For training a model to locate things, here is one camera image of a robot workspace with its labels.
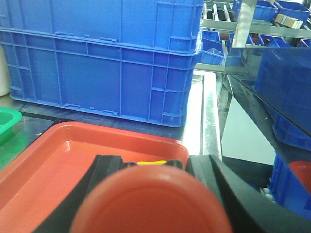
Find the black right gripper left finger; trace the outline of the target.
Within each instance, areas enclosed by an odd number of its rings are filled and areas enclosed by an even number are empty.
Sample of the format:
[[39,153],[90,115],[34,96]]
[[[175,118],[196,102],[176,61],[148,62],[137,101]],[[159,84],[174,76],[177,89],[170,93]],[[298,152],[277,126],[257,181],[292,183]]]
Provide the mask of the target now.
[[63,201],[34,230],[35,233],[68,233],[75,214],[86,196],[103,179],[121,169],[123,160],[116,155],[96,155],[92,164]]

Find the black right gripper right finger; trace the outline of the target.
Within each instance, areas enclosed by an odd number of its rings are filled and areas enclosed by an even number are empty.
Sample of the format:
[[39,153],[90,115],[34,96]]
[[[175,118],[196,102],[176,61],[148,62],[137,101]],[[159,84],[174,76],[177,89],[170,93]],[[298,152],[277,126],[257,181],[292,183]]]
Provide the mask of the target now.
[[309,233],[311,222],[272,202],[213,155],[191,155],[186,172],[223,205],[235,233]]

